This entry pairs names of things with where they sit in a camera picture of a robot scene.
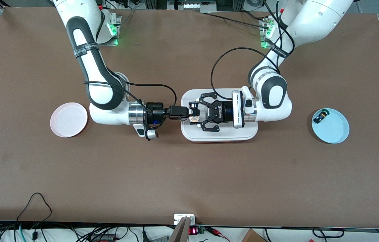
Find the brown table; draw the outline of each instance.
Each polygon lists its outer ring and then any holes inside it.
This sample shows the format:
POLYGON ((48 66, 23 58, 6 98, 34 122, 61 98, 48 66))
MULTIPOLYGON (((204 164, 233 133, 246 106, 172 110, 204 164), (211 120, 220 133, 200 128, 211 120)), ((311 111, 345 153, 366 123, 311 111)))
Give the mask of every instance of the brown table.
MULTIPOLYGON (((255 23, 244 13, 223 15, 255 23)), ((119 46, 102 47, 102 55, 130 81, 168 84, 180 98, 208 88, 213 63, 238 46, 259 49, 258 29, 192 11, 138 10, 123 25, 119 46)), ((216 86, 247 84, 259 60, 245 50, 230 53, 215 70, 216 86)), ((15 219, 30 195, 41 192, 54 221, 169 224, 174 213, 190 212, 215 225, 379 228, 376 16, 346 15, 328 37, 300 46, 280 68, 292 114, 260 122, 246 142, 194 144, 178 121, 167 121, 152 142, 131 126, 91 120, 80 135, 59 138, 49 127, 56 107, 89 104, 65 28, 53 8, 6 8, 0 16, 0 219, 15 219), (323 107, 349 120, 343 143, 313 135, 309 118, 323 107)), ((147 101, 173 100, 161 87, 132 91, 147 101)), ((46 214, 36 198, 21 219, 46 214)))

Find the white robotic arm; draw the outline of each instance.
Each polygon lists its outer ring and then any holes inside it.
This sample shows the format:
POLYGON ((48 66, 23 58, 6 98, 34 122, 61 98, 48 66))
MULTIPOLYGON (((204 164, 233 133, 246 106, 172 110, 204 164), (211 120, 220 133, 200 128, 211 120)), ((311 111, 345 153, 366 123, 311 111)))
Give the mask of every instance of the white robotic arm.
MULTIPOLYGON (((273 43, 267 57, 277 60, 279 66, 297 46, 322 40, 337 26, 352 2, 288 0, 279 16, 279 23, 274 21, 274 27, 267 36, 273 43), (280 38, 281 26, 286 28, 287 33, 282 30, 280 38)), ((286 81, 267 58, 252 68, 248 82, 257 93, 255 121, 276 121, 291 114, 292 103, 288 97, 286 81)))
MULTIPOLYGON (((278 121, 287 118, 291 114, 292 102, 288 97, 287 83, 280 75, 278 66, 297 46, 326 37, 340 22, 352 2, 353 0, 288 0, 283 13, 278 18, 274 15, 264 18, 263 21, 271 26, 266 38, 271 41, 272 46, 266 57, 248 74, 248 83, 255 90, 256 97, 251 94, 248 87, 233 90, 231 101, 219 101, 218 96, 222 96, 215 91, 202 93, 195 102, 188 103, 192 110, 189 117, 192 121, 189 124, 197 124, 203 131, 220 132, 220 124, 225 123, 223 132, 228 132, 229 135, 216 135, 212 139, 201 135, 199 131, 197 135, 202 136, 204 142, 216 141, 217 137, 220 137, 221 141, 235 140, 232 136, 236 134, 236 131, 229 129, 226 123, 232 121, 234 129, 244 130, 245 123, 278 121), (206 96, 215 99, 215 102, 206 103, 204 100, 206 96), (199 104, 207 109, 204 121, 199 118, 199 104), (205 124, 208 122, 217 125, 213 128, 206 127, 205 124)), ((194 133, 191 135, 184 132, 188 139, 196 136, 194 129, 184 129, 183 126, 183 130, 193 130, 194 133)), ((243 131, 242 133, 244 137, 242 139, 249 137, 247 133, 243 131)))
POLYGON ((162 103, 129 101, 128 78, 110 71, 98 44, 117 34, 116 14, 100 10, 95 0, 54 0, 55 7, 67 29, 73 52, 83 71, 86 94, 91 101, 91 118, 99 124, 132 125, 140 137, 157 138, 156 127, 165 118, 186 119, 188 109, 162 103))

